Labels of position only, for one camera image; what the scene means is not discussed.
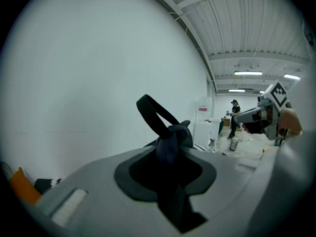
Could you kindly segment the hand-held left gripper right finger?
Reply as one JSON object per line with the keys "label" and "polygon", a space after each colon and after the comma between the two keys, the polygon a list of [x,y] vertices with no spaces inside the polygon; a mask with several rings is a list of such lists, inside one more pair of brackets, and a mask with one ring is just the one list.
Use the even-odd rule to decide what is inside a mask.
{"label": "hand-held left gripper right finger", "polygon": [[187,232],[187,237],[243,237],[247,220],[236,212],[236,199],[246,186],[255,168],[240,166],[241,158],[187,150],[215,167],[216,178],[206,192],[190,197],[195,212],[207,221]]}

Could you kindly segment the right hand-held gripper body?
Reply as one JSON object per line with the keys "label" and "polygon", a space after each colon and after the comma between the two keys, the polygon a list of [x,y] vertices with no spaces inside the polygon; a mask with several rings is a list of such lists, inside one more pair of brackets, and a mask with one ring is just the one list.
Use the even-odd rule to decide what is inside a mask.
{"label": "right hand-held gripper body", "polygon": [[279,118],[281,111],[288,105],[286,89],[276,80],[261,95],[258,96],[257,114],[260,129],[269,140],[281,139],[279,134]]}

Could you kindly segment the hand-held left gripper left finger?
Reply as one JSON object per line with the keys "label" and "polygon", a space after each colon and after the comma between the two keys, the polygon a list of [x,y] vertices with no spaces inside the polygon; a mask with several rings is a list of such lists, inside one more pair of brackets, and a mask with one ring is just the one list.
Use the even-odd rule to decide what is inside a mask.
{"label": "hand-held left gripper left finger", "polygon": [[179,237],[156,203],[124,194],[114,179],[116,167],[151,147],[88,163],[49,190],[32,217],[52,237]]}

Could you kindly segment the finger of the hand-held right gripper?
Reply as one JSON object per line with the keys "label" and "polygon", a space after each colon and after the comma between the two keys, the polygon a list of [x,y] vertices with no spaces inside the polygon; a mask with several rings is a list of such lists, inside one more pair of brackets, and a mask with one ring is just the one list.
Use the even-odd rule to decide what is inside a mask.
{"label": "finger of the hand-held right gripper", "polygon": [[234,116],[237,123],[252,123],[262,119],[262,112],[265,111],[265,107],[256,107],[248,111],[242,112]]}
{"label": "finger of the hand-held right gripper", "polygon": [[266,127],[269,126],[268,120],[259,120],[256,122],[243,123],[243,128],[251,134],[263,134]]}

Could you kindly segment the person's right hand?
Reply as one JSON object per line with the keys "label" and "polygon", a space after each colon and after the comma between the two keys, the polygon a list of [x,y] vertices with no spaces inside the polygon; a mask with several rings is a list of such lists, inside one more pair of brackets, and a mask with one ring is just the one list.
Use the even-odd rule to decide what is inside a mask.
{"label": "person's right hand", "polygon": [[301,123],[292,108],[284,108],[280,112],[278,132],[280,135],[284,135],[286,130],[290,135],[300,135],[302,133]]}

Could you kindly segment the white desk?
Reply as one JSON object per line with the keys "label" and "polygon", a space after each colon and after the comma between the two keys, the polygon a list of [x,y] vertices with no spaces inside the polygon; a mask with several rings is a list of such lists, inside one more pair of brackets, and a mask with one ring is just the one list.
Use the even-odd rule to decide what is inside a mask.
{"label": "white desk", "polygon": [[218,140],[218,134],[220,130],[221,118],[211,118],[210,124],[210,140],[216,145]]}

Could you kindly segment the white water dispenser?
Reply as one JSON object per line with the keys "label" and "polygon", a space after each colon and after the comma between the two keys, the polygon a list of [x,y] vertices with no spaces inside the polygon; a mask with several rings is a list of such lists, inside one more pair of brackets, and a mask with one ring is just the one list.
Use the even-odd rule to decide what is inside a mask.
{"label": "white water dispenser", "polygon": [[211,125],[209,122],[196,122],[194,131],[194,144],[198,146],[208,147],[211,133]]}

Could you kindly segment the person's cream shirt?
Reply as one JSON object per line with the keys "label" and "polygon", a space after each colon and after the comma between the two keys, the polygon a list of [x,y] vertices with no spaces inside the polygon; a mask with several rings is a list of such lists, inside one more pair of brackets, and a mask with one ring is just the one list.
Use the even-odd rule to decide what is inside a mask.
{"label": "person's cream shirt", "polygon": [[247,237],[309,236],[316,236],[316,131],[292,137],[279,148],[247,228]]}

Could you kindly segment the orange cushion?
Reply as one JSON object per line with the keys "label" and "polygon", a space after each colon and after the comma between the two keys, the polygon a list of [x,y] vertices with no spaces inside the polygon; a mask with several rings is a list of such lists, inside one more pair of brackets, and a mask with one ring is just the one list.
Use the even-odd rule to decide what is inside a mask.
{"label": "orange cushion", "polygon": [[13,174],[13,176],[9,179],[9,184],[18,198],[32,205],[35,205],[41,198],[41,194],[25,176],[22,168],[18,168],[18,170]]}

